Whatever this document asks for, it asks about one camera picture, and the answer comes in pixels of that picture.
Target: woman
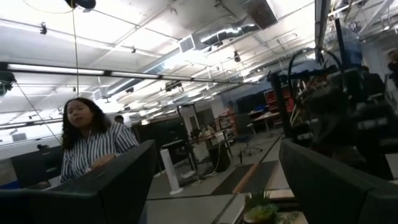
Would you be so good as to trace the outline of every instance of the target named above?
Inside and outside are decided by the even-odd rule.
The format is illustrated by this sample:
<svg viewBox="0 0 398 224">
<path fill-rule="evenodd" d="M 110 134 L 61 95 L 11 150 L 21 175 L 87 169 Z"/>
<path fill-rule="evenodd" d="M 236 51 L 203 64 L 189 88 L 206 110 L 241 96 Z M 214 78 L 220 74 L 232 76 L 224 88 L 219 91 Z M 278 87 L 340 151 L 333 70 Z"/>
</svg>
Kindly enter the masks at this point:
<svg viewBox="0 0 398 224">
<path fill-rule="evenodd" d="M 97 169 L 115 157 L 137 146 L 138 142 L 127 126 L 109 121 L 91 100 L 75 98 L 63 109 L 62 147 L 65 150 L 61 184 Z"/>
</svg>

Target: ceiling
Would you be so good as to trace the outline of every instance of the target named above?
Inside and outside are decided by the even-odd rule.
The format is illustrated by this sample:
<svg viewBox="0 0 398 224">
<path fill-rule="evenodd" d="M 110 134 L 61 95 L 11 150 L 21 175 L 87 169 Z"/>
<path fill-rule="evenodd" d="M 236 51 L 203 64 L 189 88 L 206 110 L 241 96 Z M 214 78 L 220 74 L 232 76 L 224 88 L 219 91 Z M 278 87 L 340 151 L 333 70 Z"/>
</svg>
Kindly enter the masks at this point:
<svg viewBox="0 0 398 224">
<path fill-rule="evenodd" d="M 72 12 L 63 0 L 4 2 L 2 5 L 6 7 L 0 8 L 0 42 L 6 44 L 0 45 L 0 62 L 146 73 L 157 62 L 168 59 L 160 74 L 256 81 L 259 74 L 248 75 L 251 69 L 314 45 L 312 0 L 268 0 L 277 24 L 224 40 L 223 45 L 206 53 L 178 54 L 178 42 L 188 35 L 225 26 L 246 16 L 237 0 L 222 1 L 225 7 L 216 7 L 215 2 L 97 0 L 95 10 L 90 12 L 80 8 Z M 375 2 L 368 1 L 362 9 Z M 355 5 L 352 8 L 347 21 L 364 22 L 378 5 L 366 10 L 359 8 L 360 13 Z M 40 34 L 43 22 L 47 28 L 45 35 Z M 234 51 L 240 56 L 239 63 L 234 61 Z M 211 100 L 217 93 L 236 86 L 182 82 L 183 92 L 181 89 L 165 92 L 165 84 L 169 82 L 166 80 L 140 82 L 131 78 L 26 72 L 14 75 L 18 85 L 14 84 L 0 98 L 0 125 L 59 118 L 59 109 L 78 94 L 104 96 L 109 88 L 126 82 L 135 84 L 133 92 L 112 94 L 108 99 L 111 103 L 97 101 L 105 112 L 116 112 L 126 106 L 132 110 L 159 108 L 156 109 L 159 112 L 167 105 Z"/>
</svg>

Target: cable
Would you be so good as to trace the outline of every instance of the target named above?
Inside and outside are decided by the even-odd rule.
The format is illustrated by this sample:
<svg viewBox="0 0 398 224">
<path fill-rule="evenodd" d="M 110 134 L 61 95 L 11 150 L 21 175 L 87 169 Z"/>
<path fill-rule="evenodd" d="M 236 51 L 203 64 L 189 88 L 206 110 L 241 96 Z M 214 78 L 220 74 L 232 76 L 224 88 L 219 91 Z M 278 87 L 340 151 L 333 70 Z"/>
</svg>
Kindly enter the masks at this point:
<svg viewBox="0 0 398 224">
<path fill-rule="evenodd" d="M 31 7 L 32 9 L 34 9 L 34 10 L 36 10 L 36 11 L 43 12 L 43 13 L 49 13 L 49 14 L 68 14 L 69 12 L 73 12 L 73 10 L 74 10 L 74 9 L 71 9 L 70 11 L 67 11 L 67 12 L 49 12 L 49 11 L 43 11 L 43 10 L 41 10 L 41 9 L 37 9 L 36 7 L 34 7 L 34 6 L 32 6 L 31 4 L 29 4 L 29 3 L 27 2 L 27 0 L 23 0 L 23 2 L 24 2 L 27 6 Z"/>
<path fill-rule="evenodd" d="M 55 137 L 55 139 L 60 143 L 60 145 L 62 144 L 61 141 L 57 138 L 57 136 L 54 134 L 54 132 L 51 130 L 51 128 L 49 127 L 49 125 L 44 121 L 44 119 L 40 116 L 39 112 L 36 110 L 36 108 L 34 107 L 33 103 L 29 100 L 29 98 L 27 97 L 27 95 L 25 94 L 25 92 L 22 90 L 22 88 L 19 86 L 18 82 L 16 82 L 19 90 L 21 91 L 21 93 L 24 95 L 24 97 L 26 98 L 26 100 L 29 102 L 30 106 L 33 108 L 33 110 L 35 111 L 35 113 L 37 114 L 37 116 L 40 118 L 41 121 L 43 121 L 44 125 L 49 129 L 49 131 L 51 132 L 51 134 Z"/>
<path fill-rule="evenodd" d="M 75 24 L 75 11 L 72 10 L 72 21 L 73 21 L 73 37 L 75 38 L 75 58 L 76 58 L 76 93 L 77 96 L 79 97 L 79 60 L 78 60 L 78 54 L 77 54 L 77 36 L 76 36 L 76 24 Z"/>
</svg>

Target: long black hair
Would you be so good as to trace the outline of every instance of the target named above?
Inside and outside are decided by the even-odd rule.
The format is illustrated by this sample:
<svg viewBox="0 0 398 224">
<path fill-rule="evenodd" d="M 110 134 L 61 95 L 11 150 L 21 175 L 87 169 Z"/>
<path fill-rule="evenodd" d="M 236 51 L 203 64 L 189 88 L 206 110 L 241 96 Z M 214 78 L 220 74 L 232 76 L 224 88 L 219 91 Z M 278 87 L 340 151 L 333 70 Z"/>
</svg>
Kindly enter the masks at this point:
<svg viewBox="0 0 398 224">
<path fill-rule="evenodd" d="M 63 108 L 63 118 L 62 118 L 62 148 L 64 150 L 71 150 L 77 143 L 77 141 L 82 138 L 81 132 L 78 128 L 74 127 L 68 119 L 68 104 L 73 101 L 79 101 L 80 103 L 84 103 L 90 111 L 93 113 L 93 120 L 91 122 L 91 131 L 93 133 L 105 133 L 108 128 L 111 126 L 111 122 L 106 117 L 104 112 L 97 106 L 94 102 L 86 98 L 74 98 L 67 103 Z"/>
</svg>

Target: chair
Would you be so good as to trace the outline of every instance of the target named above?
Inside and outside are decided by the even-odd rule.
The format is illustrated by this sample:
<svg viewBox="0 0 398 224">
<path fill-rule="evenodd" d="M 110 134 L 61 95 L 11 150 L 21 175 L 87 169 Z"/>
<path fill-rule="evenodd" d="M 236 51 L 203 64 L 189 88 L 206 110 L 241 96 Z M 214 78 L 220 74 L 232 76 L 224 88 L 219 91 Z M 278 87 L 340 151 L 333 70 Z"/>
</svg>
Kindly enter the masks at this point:
<svg viewBox="0 0 398 224">
<path fill-rule="evenodd" d="M 251 149 L 257 149 L 260 152 L 262 152 L 261 148 L 258 147 L 252 147 L 250 146 L 250 140 L 253 138 L 255 133 L 253 132 L 252 127 L 250 127 L 251 120 L 248 114 L 239 114 L 236 117 L 236 129 L 238 132 L 238 136 L 234 138 L 235 142 L 238 143 L 244 143 L 246 147 L 242 150 L 241 147 L 241 153 L 239 154 L 241 158 L 241 163 L 242 163 L 242 156 L 243 152 L 246 152 L 246 150 L 249 151 L 249 156 L 251 156 Z"/>
</svg>

